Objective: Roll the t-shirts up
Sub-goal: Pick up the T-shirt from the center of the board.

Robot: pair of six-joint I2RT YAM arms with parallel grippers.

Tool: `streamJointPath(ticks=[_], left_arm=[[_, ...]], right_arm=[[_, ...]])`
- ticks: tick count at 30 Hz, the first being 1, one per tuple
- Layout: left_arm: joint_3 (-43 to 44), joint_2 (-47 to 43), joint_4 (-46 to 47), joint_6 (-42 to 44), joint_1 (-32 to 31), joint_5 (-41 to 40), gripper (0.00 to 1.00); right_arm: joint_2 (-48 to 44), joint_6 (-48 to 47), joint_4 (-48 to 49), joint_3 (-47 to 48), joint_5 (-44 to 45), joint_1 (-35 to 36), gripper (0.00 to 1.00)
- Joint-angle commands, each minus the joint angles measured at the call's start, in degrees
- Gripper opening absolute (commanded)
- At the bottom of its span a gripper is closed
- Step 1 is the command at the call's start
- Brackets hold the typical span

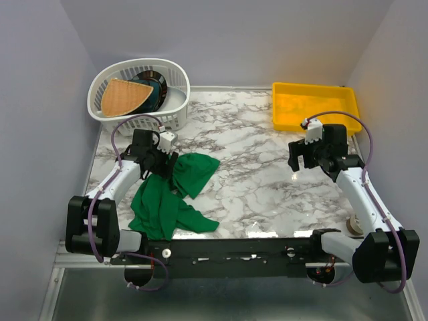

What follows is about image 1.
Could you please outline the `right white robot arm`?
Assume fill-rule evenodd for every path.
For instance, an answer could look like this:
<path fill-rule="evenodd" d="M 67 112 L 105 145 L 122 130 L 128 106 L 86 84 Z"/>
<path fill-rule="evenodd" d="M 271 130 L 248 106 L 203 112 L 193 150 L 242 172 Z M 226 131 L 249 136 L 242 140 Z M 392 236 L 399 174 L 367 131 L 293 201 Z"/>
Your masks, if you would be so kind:
<path fill-rule="evenodd" d="M 408 280 L 420 244 L 417 233 L 404 229 L 375 191 L 365 163 L 350 154 L 347 130 L 342 124 L 322 124 L 314 118 L 305 123 L 305 138 L 289 144 L 288 164 L 299 171 L 301 156 L 307 169 L 320 167 L 342 190 L 360 224 L 362 240 L 339 231 L 319 232 L 308 244 L 309 257 L 317 262 L 330 255 L 352 266 L 362 283 Z"/>

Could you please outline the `green t shirt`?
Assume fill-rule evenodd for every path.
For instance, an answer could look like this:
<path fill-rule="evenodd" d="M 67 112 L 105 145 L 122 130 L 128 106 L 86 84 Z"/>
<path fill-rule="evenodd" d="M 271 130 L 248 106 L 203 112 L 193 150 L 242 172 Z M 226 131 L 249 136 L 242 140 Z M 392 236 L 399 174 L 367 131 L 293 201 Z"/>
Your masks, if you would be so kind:
<path fill-rule="evenodd" d="M 131 209 L 134 219 L 128 227 L 151 240 L 173 238 L 176 229 L 194 233 L 217 230 L 219 222 L 206 218 L 185 202 L 195 199 L 219 168 L 220 161 L 206 154 L 188 153 L 178 157 L 172 176 L 151 174 L 137 190 Z"/>

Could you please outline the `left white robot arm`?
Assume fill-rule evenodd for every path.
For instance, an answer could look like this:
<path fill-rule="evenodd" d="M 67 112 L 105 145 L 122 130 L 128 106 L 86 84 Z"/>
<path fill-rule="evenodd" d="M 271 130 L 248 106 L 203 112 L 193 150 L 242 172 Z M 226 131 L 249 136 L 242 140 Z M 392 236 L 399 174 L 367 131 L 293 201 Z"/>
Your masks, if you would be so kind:
<path fill-rule="evenodd" d="M 119 228 L 117 205 L 128 190 L 150 174 L 169 179 L 178 153 L 173 151 L 178 135 L 136 129 L 132 142 L 117 153 L 114 168 L 85 196 L 74 196 L 68 203 L 66 250 L 94 255 L 96 259 L 125 252 L 134 264 L 148 256 L 147 237 L 141 232 Z"/>

